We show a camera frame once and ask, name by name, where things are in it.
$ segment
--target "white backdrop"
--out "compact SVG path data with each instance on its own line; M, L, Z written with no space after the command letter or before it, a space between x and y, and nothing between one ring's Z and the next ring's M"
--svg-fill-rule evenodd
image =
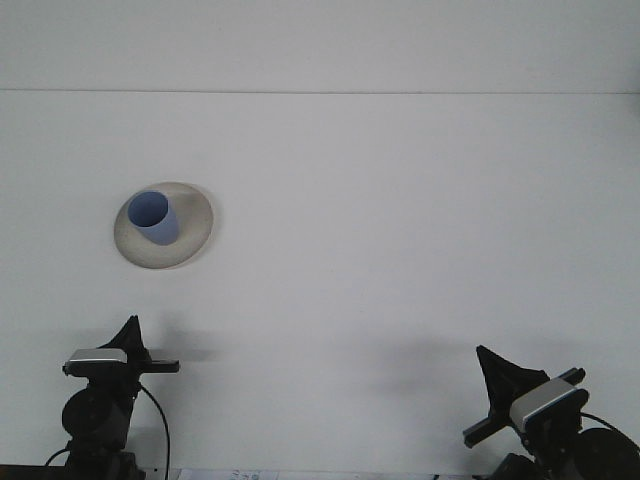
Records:
M638 0L3 0L0 87L638 92Z
M144 381L176 466L494 468L474 347L551 375L640 437L640 98L0 93L2 462L64 446L60 366L130 314L182 361ZM213 241L167 271L112 226L163 180L212 199ZM163 457L141 398L129 447Z

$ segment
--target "blue cup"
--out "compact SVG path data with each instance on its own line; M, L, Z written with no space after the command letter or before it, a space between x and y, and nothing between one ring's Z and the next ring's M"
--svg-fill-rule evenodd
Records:
M180 233L176 213L162 193L149 190L137 194L127 209L129 221L157 245L169 245Z

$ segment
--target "black cable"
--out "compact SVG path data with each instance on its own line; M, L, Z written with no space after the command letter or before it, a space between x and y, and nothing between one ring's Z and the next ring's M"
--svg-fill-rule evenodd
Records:
M171 459L171 437L169 436L169 424L167 423L167 417L164 415L162 411L162 407L158 403L158 401L151 395L151 392L144 388L144 385L140 384L140 389L147 394L147 396L151 399L151 401L155 404L160 412L160 416L162 417L162 423L164 424L164 433L167 437L167 462L166 462L166 470L164 471L164 480L169 480L169 462Z
M582 415L585 418L590 418L591 420L595 420L596 422L601 423L602 425L607 427L609 430L613 430L617 434L622 435L624 438L626 438L628 441L630 441L633 444L634 447L636 447L636 450L638 450L640 452L640 447L638 446L638 444L636 442L631 440L629 437L627 437L624 433L622 433L616 427L611 425L609 422L606 422L606 421L602 420L600 417L596 417L595 415L591 415L590 413L580 412L580 415Z
M50 464L51 462L53 462L53 459L54 459L54 458L56 458L58 455L62 455L63 453L66 453L66 452L68 452L68 451L69 451L69 449L68 449L68 448L63 448L62 450L58 450L56 453L54 453L53 455L51 455L51 456L49 457L49 460L47 460L47 461L45 462L44 466L45 466L45 467L48 467L48 466L49 466L49 464Z

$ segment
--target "black mounting arm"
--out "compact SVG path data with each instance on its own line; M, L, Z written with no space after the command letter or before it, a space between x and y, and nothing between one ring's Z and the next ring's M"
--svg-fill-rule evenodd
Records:
M142 342L140 322L134 315L110 342L94 349L77 350L62 369L67 375L89 380L87 387L71 397L62 412L62 424L72 437L67 445L68 477L143 478L135 467L134 455L121 452L141 389L140 376L175 373L180 369L179 362L151 358Z
M589 399L575 387L585 377L572 368L556 378L519 367L486 347L477 348L487 385L489 415L463 432L473 447L510 426L535 462L509 454L491 480L636 480L638 447L617 430L582 429L581 409Z

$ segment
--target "horizontal line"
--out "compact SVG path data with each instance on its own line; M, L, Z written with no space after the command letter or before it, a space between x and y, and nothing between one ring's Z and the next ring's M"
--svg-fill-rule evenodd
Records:
M180 89L108 89L108 88L0 88L0 92L60 93L206 93L223 95L640 95L640 92L455 92L437 90L180 90Z

